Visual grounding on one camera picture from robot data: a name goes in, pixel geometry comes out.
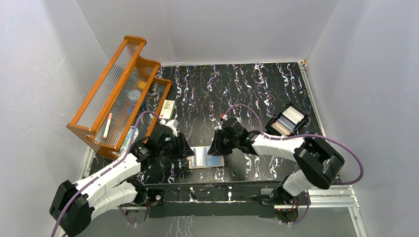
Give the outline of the beige leather card holder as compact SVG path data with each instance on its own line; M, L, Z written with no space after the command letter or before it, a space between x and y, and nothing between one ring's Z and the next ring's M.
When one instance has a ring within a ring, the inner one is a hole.
M225 165L224 156L208 155L210 146L192 147L193 156L187 157L189 169L223 167Z

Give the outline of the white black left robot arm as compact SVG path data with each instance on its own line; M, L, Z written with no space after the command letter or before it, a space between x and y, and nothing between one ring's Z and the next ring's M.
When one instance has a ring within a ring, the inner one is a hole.
M159 124L151 135L131 140L126 152L105 168L59 185L49 209L56 221L51 235L61 228L66 236L75 237L94 218L123 204L151 205L158 192L137 180L142 164L158 157L183 159L194 155L184 133L176 132L173 125Z

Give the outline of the silver card with black stripe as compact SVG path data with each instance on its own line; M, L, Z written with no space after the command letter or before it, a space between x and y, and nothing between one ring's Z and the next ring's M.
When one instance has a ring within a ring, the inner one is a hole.
M191 168L206 167L208 163L208 150L210 146L192 147L195 152L193 157L189 158L189 165Z

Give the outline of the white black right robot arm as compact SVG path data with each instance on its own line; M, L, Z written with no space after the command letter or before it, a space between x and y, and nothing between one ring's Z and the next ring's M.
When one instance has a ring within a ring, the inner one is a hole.
M308 134L293 138L248 131L237 119L229 118L214 133L209 156L227 156L234 149L255 156L280 157L295 161L299 170L288 175L276 194L284 204L292 204L302 192L312 188L327 190L343 167L344 158L321 136Z

